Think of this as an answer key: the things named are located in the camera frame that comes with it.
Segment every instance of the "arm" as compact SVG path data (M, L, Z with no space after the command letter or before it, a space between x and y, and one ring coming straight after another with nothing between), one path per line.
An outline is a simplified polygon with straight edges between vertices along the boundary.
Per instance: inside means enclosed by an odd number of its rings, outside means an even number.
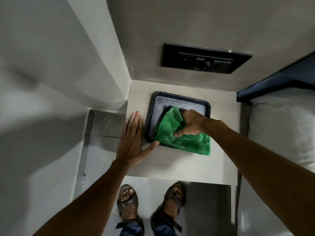
M224 122L185 111L174 136L206 133L233 161L254 191L294 235L315 235L315 173L230 129Z
M141 151L142 117L126 119L116 160L89 189L45 223L34 236L102 235L120 184L130 167L140 163L159 144Z

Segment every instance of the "black tray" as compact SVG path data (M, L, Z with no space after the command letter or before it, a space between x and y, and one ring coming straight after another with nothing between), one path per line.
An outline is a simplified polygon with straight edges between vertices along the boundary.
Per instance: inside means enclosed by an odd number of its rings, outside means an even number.
M204 100L189 98L172 93L157 91L151 95L150 105L148 108L146 130L144 139L148 143L152 143L155 138L155 128L158 126L164 117L165 113L176 105L179 110L194 109L206 117L210 117L211 105Z

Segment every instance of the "foot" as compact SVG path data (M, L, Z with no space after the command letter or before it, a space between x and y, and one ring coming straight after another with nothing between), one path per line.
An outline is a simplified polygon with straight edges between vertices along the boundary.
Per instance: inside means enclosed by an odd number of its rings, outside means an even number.
M119 202L127 201L128 199L132 197L134 193L135 191L132 188L125 190L124 192L120 194ZM136 219L137 216L138 216L138 210L137 210L136 205L130 205L130 206L125 207L121 213L121 218L123 222L126 220Z
M183 199L183 192L181 189L179 189L177 186L173 187L173 192L175 193L176 197L180 200ZM165 206L164 206L164 213L167 213L168 215L170 215L172 218L175 218L177 216L177 206L175 204L175 202L172 199L168 199L165 202Z

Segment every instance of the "forearm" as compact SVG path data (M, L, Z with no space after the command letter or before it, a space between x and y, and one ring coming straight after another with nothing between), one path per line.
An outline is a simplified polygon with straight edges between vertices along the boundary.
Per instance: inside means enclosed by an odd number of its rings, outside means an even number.
M82 195L61 210L34 236L102 235L128 164L115 160Z
M315 232L314 173L238 134L221 121L207 121L204 131L294 235Z

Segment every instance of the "green microfiber cloth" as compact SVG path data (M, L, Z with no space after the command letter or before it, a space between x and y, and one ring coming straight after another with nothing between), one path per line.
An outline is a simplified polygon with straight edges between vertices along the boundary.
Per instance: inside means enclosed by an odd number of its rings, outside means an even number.
M156 128L155 140L180 150L210 155L210 137L207 134L182 135L177 138L173 136L174 132L181 130L185 125L178 107L174 106L164 115Z

